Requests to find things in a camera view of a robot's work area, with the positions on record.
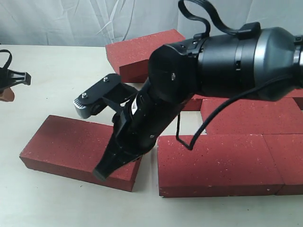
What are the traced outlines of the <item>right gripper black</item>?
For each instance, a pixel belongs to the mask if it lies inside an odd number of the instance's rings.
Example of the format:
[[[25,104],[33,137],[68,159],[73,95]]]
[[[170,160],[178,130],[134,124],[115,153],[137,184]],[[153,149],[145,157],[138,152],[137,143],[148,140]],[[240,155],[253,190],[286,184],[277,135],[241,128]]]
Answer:
[[[114,130],[93,175],[105,181],[114,171],[149,152],[159,135],[200,90],[198,42],[165,44],[148,61],[148,78],[113,118]]]

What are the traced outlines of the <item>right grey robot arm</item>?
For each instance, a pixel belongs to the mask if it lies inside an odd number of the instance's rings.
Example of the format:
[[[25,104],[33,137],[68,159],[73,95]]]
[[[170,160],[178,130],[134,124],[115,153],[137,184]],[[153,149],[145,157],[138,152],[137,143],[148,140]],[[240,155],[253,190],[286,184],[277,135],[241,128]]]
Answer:
[[[93,170],[100,180],[148,153],[193,97],[225,98],[184,146],[224,108],[240,100],[277,101],[303,86],[302,39],[280,27],[165,44],[148,61],[142,89],[113,117],[113,134]]]

